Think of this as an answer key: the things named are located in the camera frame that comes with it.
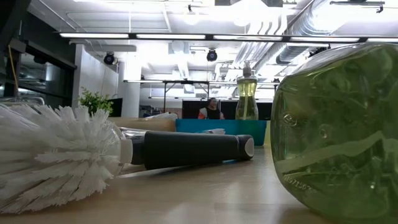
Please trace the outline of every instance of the pump dispenser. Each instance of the pump dispenser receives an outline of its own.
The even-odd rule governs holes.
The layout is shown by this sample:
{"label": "pump dispenser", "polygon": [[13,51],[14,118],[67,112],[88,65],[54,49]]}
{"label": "pump dispenser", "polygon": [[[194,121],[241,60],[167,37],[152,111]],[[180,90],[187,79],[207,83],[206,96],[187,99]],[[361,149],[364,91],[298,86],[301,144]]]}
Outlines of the pump dispenser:
{"label": "pump dispenser", "polygon": [[259,110],[256,103],[257,78],[252,75],[250,62],[244,63],[243,76],[239,77],[238,83],[239,101],[236,107],[235,119],[257,120]]}

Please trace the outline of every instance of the desk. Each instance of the desk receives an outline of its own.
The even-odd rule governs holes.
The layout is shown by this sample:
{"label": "desk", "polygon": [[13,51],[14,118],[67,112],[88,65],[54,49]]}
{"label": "desk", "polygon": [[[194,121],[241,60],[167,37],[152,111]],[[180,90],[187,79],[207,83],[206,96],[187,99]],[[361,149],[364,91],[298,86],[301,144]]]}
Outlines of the desk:
{"label": "desk", "polygon": [[0,215],[2,224],[327,224],[293,198],[269,148],[253,160],[126,174],[102,195],[37,213]]}

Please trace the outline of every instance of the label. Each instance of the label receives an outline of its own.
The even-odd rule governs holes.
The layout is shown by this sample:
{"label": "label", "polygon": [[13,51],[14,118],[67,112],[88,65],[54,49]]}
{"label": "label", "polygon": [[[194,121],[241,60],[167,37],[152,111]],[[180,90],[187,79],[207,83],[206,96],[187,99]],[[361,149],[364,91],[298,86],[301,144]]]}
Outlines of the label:
{"label": "label", "polygon": [[310,191],[315,191],[312,187],[308,186],[307,184],[304,184],[296,179],[293,179],[289,176],[284,176],[284,180],[290,184],[293,185],[294,187],[300,189],[300,190],[310,190]]}

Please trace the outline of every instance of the person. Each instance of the person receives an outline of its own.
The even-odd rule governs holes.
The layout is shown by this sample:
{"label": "person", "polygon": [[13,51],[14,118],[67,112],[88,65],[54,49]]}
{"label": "person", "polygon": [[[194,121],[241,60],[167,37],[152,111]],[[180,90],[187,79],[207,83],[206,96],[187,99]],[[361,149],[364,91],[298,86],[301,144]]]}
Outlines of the person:
{"label": "person", "polygon": [[222,112],[217,109],[217,104],[216,98],[211,98],[207,107],[199,110],[198,119],[225,119]]}

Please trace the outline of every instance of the fluorescent light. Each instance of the fluorescent light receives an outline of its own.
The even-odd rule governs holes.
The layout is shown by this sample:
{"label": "fluorescent light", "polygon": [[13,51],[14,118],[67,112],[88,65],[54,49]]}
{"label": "fluorescent light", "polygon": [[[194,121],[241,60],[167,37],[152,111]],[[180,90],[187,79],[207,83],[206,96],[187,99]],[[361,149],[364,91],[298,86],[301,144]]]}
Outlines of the fluorescent light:
{"label": "fluorescent light", "polygon": [[97,38],[97,39],[128,39],[129,34],[107,34],[107,33],[96,33],[96,34],[87,34],[87,33],[61,33],[61,37],[64,38]]}
{"label": "fluorescent light", "polygon": [[329,44],[286,43],[288,47],[329,47]]}
{"label": "fluorescent light", "polygon": [[[150,97],[148,97],[148,99],[164,99],[164,97],[163,96],[150,96]],[[169,96],[166,96],[166,99],[175,99],[175,97],[169,97]]]}
{"label": "fluorescent light", "polygon": [[304,42],[330,42],[330,43],[347,43],[347,42],[357,42],[359,38],[355,37],[291,37],[291,41],[304,41]]}
{"label": "fluorescent light", "polygon": [[268,40],[281,41],[282,37],[257,36],[257,35],[214,35],[215,40]]}
{"label": "fluorescent light", "polygon": [[[199,97],[170,97],[166,96],[166,99],[171,99],[171,100],[207,100],[207,98],[199,98]],[[148,99],[158,99],[158,100],[163,100],[163,96],[150,96]]]}
{"label": "fluorescent light", "polygon": [[367,42],[398,43],[398,38],[369,38]]}
{"label": "fluorescent light", "polygon": [[162,80],[125,80],[128,83],[163,83]]}
{"label": "fluorescent light", "polygon": [[205,35],[200,34],[137,34],[138,39],[181,39],[181,40],[204,40]]}

